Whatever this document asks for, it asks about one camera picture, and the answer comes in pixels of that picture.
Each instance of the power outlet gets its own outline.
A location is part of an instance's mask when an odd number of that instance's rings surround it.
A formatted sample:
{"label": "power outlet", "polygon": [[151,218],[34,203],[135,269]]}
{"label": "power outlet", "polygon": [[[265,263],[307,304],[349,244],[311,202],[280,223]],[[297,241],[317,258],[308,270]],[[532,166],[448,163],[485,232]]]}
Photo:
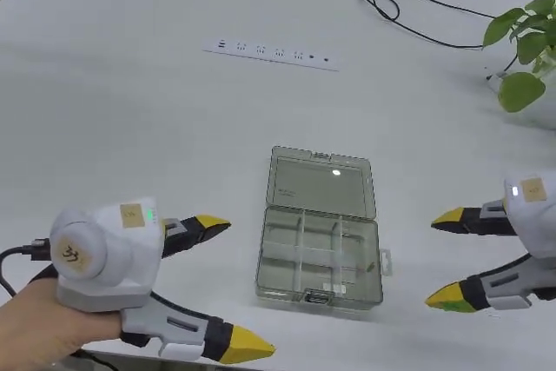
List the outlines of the power outlet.
{"label": "power outlet", "polygon": [[265,43],[246,43],[243,41],[217,39],[203,49],[207,52],[227,56],[243,56],[273,63],[285,63],[310,67],[313,69],[338,71],[336,61],[330,56],[318,55],[301,49],[287,49],[266,45]]}

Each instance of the gray plastic box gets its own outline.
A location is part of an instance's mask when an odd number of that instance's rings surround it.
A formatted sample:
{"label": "gray plastic box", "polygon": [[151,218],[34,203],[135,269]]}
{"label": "gray plastic box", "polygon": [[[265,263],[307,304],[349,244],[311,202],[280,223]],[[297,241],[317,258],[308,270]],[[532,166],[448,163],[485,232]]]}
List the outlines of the gray plastic box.
{"label": "gray plastic box", "polygon": [[274,147],[257,294],[349,309],[380,304],[375,217],[368,160]]}

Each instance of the white tabletop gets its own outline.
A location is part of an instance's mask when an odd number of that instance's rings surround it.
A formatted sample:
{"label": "white tabletop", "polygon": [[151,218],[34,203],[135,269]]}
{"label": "white tabletop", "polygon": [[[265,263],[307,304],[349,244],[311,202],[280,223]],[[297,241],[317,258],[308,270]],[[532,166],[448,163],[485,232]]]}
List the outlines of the white tabletop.
{"label": "white tabletop", "polygon": [[[525,0],[444,0],[498,14]],[[487,21],[399,0],[403,22],[480,43]],[[339,72],[202,52],[219,36],[323,51]],[[48,234],[57,212],[155,195],[164,216],[210,213],[233,228],[162,263],[156,291],[277,346],[247,367],[328,371],[553,365],[556,302],[448,314],[425,298],[524,253],[516,239],[444,234],[446,209],[502,193],[508,170],[551,167],[553,132],[519,126],[485,67],[509,46],[450,50],[385,23],[361,0],[3,0],[0,2],[2,248]],[[267,308],[255,297],[274,145],[360,156],[373,166],[385,301],[361,320]],[[17,288],[41,265],[8,260]],[[0,301],[6,300],[4,294]],[[87,348],[156,356],[119,341]]]}

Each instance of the sticker label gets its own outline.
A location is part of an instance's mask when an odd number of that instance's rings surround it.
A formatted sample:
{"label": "sticker label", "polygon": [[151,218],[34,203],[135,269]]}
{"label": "sticker label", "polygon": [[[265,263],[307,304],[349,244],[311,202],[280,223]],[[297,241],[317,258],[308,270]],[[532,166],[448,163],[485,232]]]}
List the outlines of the sticker label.
{"label": "sticker label", "polygon": [[545,185],[541,178],[523,180],[520,185],[526,202],[543,202],[546,200]]}
{"label": "sticker label", "polygon": [[145,226],[145,219],[142,217],[140,204],[121,204],[120,214],[122,215],[122,225],[127,228],[142,228]]}
{"label": "sticker label", "polygon": [[91,256],[86,251],[79,248],[79,246],[67,236],[62,237],[62,239],[58,241],[55,255],[59,260],[64,261],[68,267],[78,273],[84,273],[91,262]]}

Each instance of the black cable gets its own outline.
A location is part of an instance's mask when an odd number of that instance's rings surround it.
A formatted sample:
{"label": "black cable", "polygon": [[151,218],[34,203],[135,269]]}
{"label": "black cable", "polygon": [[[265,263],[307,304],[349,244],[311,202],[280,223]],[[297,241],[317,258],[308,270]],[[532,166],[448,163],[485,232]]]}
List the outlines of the black cable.
{"label": "black cable", "polygon": [[[412,34],[415,34],[416,36],[420,36],[422,38],[425,38],[432,43],[437,43],[438,45],[443,45],[445,47],[455,48],[455,49],[458,49],[458,50],[478,50],[478,49],[483,48],[483,45],[456,45],[456,44],[453,44],[453,43],[445,43],[445,42],[439,41],[438,39],[434,39],[434,38],[432,38],[428,35],[425,35],[425,34],[419,32],[418,30],[412,30],[411,28],[407,27],[403,23],[398,22],[398,18],[400,17],[400,6],[394,0],[388,0],[396,9],[396,14],[395,14],[394,17],[389,16],[388,13],[386,13],[384,11],[384,9],[382,9],[378,4],[376,4],[376,0],[366,0],[366,1],[369,4],[371,4],[379,12],[379,14],[382,17],[384,17],[387,21],[389,21],[391,23],[395,23],[396,25],[400,26],[404,30],[408,30]],[[460,6],[454,6],[452,4],[443,3],[443,2],[440,2],[438,0],[428,0],[428,1],[439,4],[440,6],[445,6],[445,7],[450,8],[450,9],[462,10],[464,12],[472,13],[474,15],[479,15],[480,17],[488,17],[488,18],[492,18],[492,19],[495,18],[495,17],[493,17],[491,15],[488,15],[486,13],[481,13],[481,12],[477,12],[475,10],[461,8]]]}
{"label": "black cable", "polygon": [[515,57],[513,58],[513,60],[502,70],[502,72],[506,72],[510,69],[510,67],[513,66],[513,63],[515,63],[515,61],[518,59],[518,55],[517,53],[515,54]]}
{"label": "black cable", "polygon": [[10,297],[16,295],[16,290],[14,290],[14,288],[11,287],[11,285],[3,277],[2,264],[6,258],[8,258],[10,255],[15,255],[15,254],[29,255],[30,254],[29,247],[10,248],[10,249],[6,249],[2,254],[0,254],[0,285],[8,292]]}
{"label": "black cable", "polygon": [[[14,254],[31,255],[31,260],[33,261],[47,261],[50,258],[50,241],[48,239],[35,239],[35,241],[33,241],[30,245],[6,249],[0,254],[0,285],[2,285],[2,287],[8,292],[10,297],[14,297],[17,293],[16,290],[14,290],[14,288],[11,287],[11,285],[3,277],[2,264],[8,256]],[[76,352],[71,354],[71,356],[96,362],[99,365],[109,368],[111,371],[119,371],[114,365],[101,360],[84,349],[78,349]]]}
{"label": "black cable", "polygon": [[96,355],[93,355],[91,352],[85,351],[84,349],[78,349],[74,352],[71,356],[75,356],[76,358],[83,358],[84,360],[90,360],[96,362],[98,365],[102,365],[111,371],[120,371],[116,366],[110,364],[107,361],[103,361],[98,358]]}

